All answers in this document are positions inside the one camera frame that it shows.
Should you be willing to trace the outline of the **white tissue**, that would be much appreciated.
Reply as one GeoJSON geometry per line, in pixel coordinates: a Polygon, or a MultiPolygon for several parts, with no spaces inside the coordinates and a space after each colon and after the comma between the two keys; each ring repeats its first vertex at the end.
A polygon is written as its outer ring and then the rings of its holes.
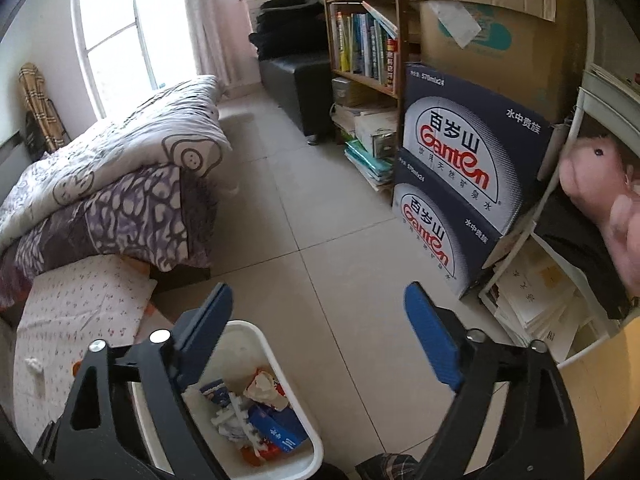
{"type": "Polygon", "coordinates": [[[25,366],[28,369],[29,373],[34,377],[43,378],[44,375],[44,366],[43,364],[36,358],[26,358],[24,359],[25,366]]]}

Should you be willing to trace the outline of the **white plastic trash bin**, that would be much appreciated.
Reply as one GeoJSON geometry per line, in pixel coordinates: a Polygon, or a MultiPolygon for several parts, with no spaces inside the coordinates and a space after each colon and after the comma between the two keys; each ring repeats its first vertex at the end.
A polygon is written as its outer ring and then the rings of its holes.
{"type": "Polygon", "coordinates": [[[230,321],[182,400],[229,478],[310,479],[320,471],[317,425],[257,326],[230,321]]]}

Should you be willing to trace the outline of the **trash in bin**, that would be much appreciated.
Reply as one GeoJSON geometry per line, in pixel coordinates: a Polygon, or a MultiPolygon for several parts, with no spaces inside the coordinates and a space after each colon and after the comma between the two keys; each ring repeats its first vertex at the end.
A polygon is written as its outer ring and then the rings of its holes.
{"type": "Polygon", "coordinates": [[[198,388],[215,408],[210,420],[221,437],[233,443],[242,459],[260,467],[296,451],[308,440],[307,431],[290,405],[282,412],[234,393],[221,379],[198,388]]]}

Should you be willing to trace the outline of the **cherry print tablecloth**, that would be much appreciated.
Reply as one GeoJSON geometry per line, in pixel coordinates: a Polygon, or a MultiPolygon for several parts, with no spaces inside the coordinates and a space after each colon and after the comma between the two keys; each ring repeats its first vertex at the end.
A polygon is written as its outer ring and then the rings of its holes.
{"type": "Polygon", "coordinates": [[[13,362],[14,427],[32,450],[57,420],[74,382],[72,366],[96,339],[136,344],[171,322],[152,304],[156,281],[140,263],[94,256],[43,273],[32,283],[17,326],[13,362]],[[44,366],[32,376],[24,359],[44,366]]]}

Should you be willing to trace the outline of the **ganten water box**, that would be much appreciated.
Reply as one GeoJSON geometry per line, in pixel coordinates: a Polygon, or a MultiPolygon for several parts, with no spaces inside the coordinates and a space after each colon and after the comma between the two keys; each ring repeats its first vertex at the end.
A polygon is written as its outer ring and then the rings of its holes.
{"type": "Polygon", "coordinates": [[[506,234],[533,192],[553,127],[499,93],[406,65],[402,147],[506,234]]]}
{"type": "Polygon", "coordinates": [[[393,212],[461,298],[484,275],[502,235],[416,156],[394,162],[393,212]]]}

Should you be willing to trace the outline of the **white rack with papers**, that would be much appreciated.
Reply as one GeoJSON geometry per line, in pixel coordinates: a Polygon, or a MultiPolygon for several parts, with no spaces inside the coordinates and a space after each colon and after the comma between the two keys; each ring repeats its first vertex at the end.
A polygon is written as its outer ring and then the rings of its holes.
{"type": "Polygon", "coordinates": [[[586,8],[586,67],[567,140],[520,238],[478,294],[516,344],[540,339],[559,363],[639,314],[639,295],[627,292],[600,230],[559,180],[560,158],[577,139],[609,136],[639,194],[639,14],[623,0],[586,0],[586,8]]]}

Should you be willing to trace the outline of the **purple white quilt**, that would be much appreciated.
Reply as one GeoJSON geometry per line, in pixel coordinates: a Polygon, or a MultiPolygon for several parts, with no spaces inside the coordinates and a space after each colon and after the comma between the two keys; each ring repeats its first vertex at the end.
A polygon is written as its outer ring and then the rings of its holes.
{"type": "Polygon", "coordinates": [[[180,82],[28,166],[1,205],[1,307],[92,256],[211,266],[218,203],[239,187],[223,95],[213,75],[180,82]]]}

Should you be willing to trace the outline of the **upper Ganten water box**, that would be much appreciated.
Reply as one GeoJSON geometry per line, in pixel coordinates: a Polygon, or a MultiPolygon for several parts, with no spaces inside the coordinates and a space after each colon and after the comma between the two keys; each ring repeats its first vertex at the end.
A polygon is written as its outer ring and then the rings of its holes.
{"type": "Polygon", "coordinates": [[[499,93],[406,65],[402,147],[506,234],[533,192],[553,127],[499,93]]]}

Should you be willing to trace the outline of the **stack of books on floor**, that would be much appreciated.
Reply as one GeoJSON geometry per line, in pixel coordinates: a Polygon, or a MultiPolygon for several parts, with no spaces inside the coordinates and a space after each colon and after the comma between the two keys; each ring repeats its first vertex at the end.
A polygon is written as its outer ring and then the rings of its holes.
{"type": "Polygon", "coordinates": [[[334,77],[332,90],[330,116],[346,145],[344,155],[376,192],[386,190],[393,182],[396,100],[345,77],[334,77]]]}

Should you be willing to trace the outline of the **black leather ottoman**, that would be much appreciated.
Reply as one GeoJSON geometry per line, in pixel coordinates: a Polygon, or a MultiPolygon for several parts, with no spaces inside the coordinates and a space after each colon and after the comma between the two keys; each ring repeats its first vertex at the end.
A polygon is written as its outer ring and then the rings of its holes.
{"type": "Polygon", "coordinates": [[[259,62],[262,85],[314,145],[333,132],[332,70],[327,54],[296,54],[259,62]]]}

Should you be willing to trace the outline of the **plaid coat hanging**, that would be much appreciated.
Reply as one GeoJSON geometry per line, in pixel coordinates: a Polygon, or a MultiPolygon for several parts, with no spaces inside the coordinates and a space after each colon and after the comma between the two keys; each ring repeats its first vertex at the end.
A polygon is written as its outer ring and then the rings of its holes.
{"type": "Polygon", "coordinates": [[[47,151],[53,153],[65,146],[68,143],[66,129],[48,96],[46,80],[39,68],[34,63],[25,63],[18,72],[18,84],[26,110],[34,116],[47,151]]]}

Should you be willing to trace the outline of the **pink curtain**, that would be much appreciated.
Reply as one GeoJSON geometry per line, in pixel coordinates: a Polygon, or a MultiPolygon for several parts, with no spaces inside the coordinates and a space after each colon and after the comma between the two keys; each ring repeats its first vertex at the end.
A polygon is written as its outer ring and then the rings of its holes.
{"type": "Polygon", "coordinates": [[[196,72],[214,75],[232,96],[259,84],[247,41],[247,16],[236,0],[184,0],[196,72]]]}

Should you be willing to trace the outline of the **large cardboard box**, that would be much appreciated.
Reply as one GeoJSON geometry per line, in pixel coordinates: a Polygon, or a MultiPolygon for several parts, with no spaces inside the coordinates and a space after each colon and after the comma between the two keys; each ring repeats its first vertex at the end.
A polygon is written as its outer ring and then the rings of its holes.
{"type": "Polygon", "coordinates": [[[587,49],[586,0],[411,0],[421,58],[560,122],[573,105],[587,49]]]}

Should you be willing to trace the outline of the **black clothes pile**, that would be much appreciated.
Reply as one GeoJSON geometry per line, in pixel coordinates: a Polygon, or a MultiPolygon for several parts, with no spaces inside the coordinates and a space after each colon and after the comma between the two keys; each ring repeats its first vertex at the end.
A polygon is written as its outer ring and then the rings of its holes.
{"type": "Polygon", "coordinates": [[[269,0],[260,6],[248,40],[259,61],[328,54],[324,5],[319,0],[269,0]]]}

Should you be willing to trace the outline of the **wooden bookshelf with books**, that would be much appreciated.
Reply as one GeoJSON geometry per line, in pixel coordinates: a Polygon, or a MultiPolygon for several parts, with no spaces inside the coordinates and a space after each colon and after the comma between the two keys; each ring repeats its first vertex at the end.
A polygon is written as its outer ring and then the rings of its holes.
{"type": "Polygon", "coordinates": [[[402,105],[410,50],[409,0],[324,0],[334,76],[402,105]]]}

